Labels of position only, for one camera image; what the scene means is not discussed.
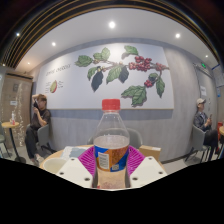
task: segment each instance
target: chair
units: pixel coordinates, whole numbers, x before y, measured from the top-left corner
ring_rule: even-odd
[[[131,129],[131,128],[127,128],[127,130],[130,135],[130,145],[135,147],[136,149],[139,149],[139,147],[142,145],[141,134],[138,131]],[[88,145],[93,144],[93,136],[87,141],[87,144]]]
[[[201,129],[199,129],[195,125],[193,125],[192,148],[191,148],[191,151],[188,154],[187,158],[185,159],[185,161],[188,160],[189,156],[193,153],[194,150],[196,150],[196,152],[198,152],[198,151],[203,152],[200,163],[202,162],[203,157],[204,157],[204,153],[207,150],[207,155],[206,155],[206,159],[207,159],[208,151],[211,147],[208,146],[208,145],[203,145],[204,138],[205,138],[205,132],[203,132]]]
[[[6,149],[7,153],[8,153],[8,155],[9,155],[8,149],[6,148],[6,145],[5,145],[5,141],[6,141],[5,132],[4,132],[3,128],[2,128],[2,122],[0,121],[0,143],[4,144],[5,149]]]
[[[48,149],[51,153],[55,153],[56,151],[51,148],[49,145],[49,124],[41,127],[37,130],[38,142],[36,143],[37,147],[43,149]]]

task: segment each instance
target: gray wall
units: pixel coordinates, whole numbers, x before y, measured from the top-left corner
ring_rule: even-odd
[[[0,65],[0,76],[2,76],[2,79],[0,80],[0,101],[1,101],[1,95],[2,95],[2,87],[5,79],[5,72],[6,72],[6,67],[3,67]]]
[[[224,86],[219,87],[221,97],[218,97],[218,122],[224,121]]]
[[[33,69],[29,75],[32,75],[36,82],[40,67],[61,55],[96,45],[125,42],[151,44],[164,48],[174,92],[174,110],[121,110],[120,115],[126,127],[138,130],[143,137],[144,145],[161,147],[162,162],[186,155],[191,148],[192,122],[196,112],[196,100],[200,97],[192,63],[200,64],[201,60],[191,53],[155,40],[135,38],[99,40],[61,52]],[[102,111],[51,110],[51,114],[50,144],[54,149],[61,150],[65,146],[86,144],[99,123]]]

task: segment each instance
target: phone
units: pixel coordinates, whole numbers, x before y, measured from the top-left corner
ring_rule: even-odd
[[[36,101],[34,102],[33,107],[36,107],[39,110],[39,107]]]

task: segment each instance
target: bottle label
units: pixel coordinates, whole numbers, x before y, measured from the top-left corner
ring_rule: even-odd
[[[97,167],[103,171],[117,172],[126,166],[128,145],[119,149],[95,147]]]

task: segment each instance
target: red bottle cap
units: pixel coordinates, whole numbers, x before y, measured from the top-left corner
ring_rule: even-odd
[[[102,110],[120,110],[120,100],[119,99],[102,100]]]

